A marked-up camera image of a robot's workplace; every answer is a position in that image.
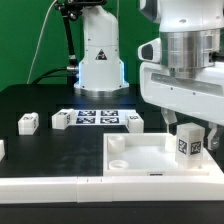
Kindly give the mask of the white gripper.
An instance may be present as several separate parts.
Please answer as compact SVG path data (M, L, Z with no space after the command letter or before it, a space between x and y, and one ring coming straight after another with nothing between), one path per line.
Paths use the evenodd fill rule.
M176 134L175 112L179 112L210 122L208 149L219 148L224 126L224 63L199 69L195 79L180 79L164 66L143 62L140 91L145 102L162 107L168 133Z

